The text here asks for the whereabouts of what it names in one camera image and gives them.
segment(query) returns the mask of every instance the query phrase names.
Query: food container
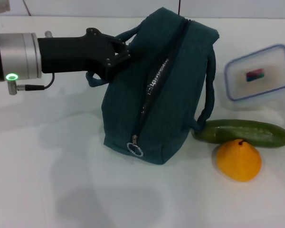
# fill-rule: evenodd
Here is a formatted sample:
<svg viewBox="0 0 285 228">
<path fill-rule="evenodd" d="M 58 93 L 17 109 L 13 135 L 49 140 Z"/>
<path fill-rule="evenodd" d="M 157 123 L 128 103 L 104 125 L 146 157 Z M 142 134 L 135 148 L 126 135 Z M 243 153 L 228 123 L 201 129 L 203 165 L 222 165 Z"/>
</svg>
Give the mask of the food container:
<svg viewBox="0 0 285 228">
<path fill-rule="evenodd" d="M 274 45 L 229 62 L 227 98 L 237 106 L 263 104 L 285 95 L 285 45 Z"/>
</svg>

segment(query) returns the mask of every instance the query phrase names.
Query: bag handle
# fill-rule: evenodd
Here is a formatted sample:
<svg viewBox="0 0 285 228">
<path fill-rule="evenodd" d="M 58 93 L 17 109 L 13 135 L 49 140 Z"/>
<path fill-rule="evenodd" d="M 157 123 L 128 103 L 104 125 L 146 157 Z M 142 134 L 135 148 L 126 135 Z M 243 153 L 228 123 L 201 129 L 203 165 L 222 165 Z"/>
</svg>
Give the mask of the bag handle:
<svg viewBox="0 0 285 228">
<path fill-rule="evenodd" d="M 209 119 L 213 107 L 214 107 L 214 88 L 213 81 L 215 77 L 216 71 L 216 60 L 215 53 L 213 48 L 211 48 L 210 54 L 208 55 L 207 60 L 207 69 L 206 69 L 206 102 L 205 108 L 201 112 L 198 120 L 196 121 L 194 118 L 191 120 L 190 126 L 197 132 L 200 132 L 204 129 L 206 125 L 206 120 Z"/>
<path fill-rule="evenodd" d="M 126 31 L 126 32 L 123 32 L 123 33 L 117 35 L 116 38 L 120 39 L 122 42 L 126 42 L 129 39 L 131 39 L 134 35 L 136 35 L 138 33 L 138 31 L 140 30 L 140 28 L 141 28 L 141 25 L 138 25 L 137 27 L 135 27 L 129 31 Z M 109 82 L 104 81 L 102 79 L 94 78 L 94 74 L 95 73 L 93 71 L 88 71 L 85 74 L 85 77 L 86 77 L 90 87 L 98 87 L 98 86 L 102 86 L 104 84 L 109 83 Z"/>
</svg>

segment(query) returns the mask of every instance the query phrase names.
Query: cucumber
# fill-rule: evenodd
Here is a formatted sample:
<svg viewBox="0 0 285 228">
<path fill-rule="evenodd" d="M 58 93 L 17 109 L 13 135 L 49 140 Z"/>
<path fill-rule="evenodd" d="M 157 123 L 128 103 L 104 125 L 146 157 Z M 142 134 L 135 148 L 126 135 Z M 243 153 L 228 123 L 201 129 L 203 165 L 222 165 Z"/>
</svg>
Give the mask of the cucumber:
<svg viewBox="0 0 285 228">
<path fill-rule="evenodd" d="M 243 139 L 258 147 L 285 146 L 284 128 L 250 120 L 209 120 L 202 132 L 192 130 L 192 135 L 198 140 L 216 144 Z"/>
</svg>

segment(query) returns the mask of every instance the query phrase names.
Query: teal bag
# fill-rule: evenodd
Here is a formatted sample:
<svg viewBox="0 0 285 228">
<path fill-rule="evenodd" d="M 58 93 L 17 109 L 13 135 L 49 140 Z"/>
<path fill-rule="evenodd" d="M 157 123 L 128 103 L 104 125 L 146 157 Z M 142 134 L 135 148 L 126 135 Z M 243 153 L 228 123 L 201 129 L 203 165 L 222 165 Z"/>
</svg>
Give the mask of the teal bag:
<svg viewBox="0 0 285 228">
<path fill-rule="evenodd" d="M 128 46 L 132 61 L 109 83 L 102 103 L 104 144 L 164 164 L 190 129 L 201 131 L 211 115 L 216 70 L 212 45 L 219 34 L 161 8 L 117 37 L 126 42 L 134 35 Z M 107 83 L 93 74 L 86 75 L 91 87 Z M 205 108 L 196 121 L 205 78 Z"/>
</svg>

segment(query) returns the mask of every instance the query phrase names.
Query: yellow pear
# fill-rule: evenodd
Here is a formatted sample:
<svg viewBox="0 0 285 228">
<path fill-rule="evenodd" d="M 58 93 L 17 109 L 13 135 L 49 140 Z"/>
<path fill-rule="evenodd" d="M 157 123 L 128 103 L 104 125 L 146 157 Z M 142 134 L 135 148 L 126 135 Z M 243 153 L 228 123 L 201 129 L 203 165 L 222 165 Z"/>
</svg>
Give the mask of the yellow pear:
<svg viewBox="0 0 285 228">
<path fill-rule="evenodd" d="M 221 145 L 217 151 L 217 166 L 230 178 L 247 182 L 261 170 L 262 159 L 257 149 L 237 139 Z"/>
</svg>

